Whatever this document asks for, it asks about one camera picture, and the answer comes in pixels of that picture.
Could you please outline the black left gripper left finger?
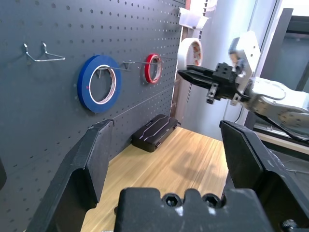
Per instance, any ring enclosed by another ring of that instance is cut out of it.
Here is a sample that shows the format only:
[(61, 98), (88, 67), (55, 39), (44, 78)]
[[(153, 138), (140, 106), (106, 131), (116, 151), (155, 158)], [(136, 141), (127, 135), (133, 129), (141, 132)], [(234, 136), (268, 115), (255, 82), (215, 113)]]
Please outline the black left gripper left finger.
[(91, 126), (65, 155), (28, 232), (79, 232), (100, 201), (108, 170), (114, 121)]

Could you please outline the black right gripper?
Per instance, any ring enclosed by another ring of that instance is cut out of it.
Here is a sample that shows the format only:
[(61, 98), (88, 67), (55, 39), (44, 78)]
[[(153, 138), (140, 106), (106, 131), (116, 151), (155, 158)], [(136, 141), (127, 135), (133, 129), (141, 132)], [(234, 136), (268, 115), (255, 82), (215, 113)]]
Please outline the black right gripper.
[(211, 85), (206, 102), (233, 99), (238, 84), (236, 79), (240, 71), (227, 63), (218, 63), (216, 69), (210, 70), (201, 66), (188, 65), (187, 70), (178, 70), (178, 74), (193, 85)]

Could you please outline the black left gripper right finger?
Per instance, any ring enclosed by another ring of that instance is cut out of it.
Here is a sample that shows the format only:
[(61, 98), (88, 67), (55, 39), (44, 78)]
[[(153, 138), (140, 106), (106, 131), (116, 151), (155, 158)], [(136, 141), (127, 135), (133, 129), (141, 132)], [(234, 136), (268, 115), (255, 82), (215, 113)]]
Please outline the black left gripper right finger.
[(309, 230), (309, 199), (281, 160), (245, 126), (221, 121), (226, 163), (234, 187), (252, 189), (277, 232)]

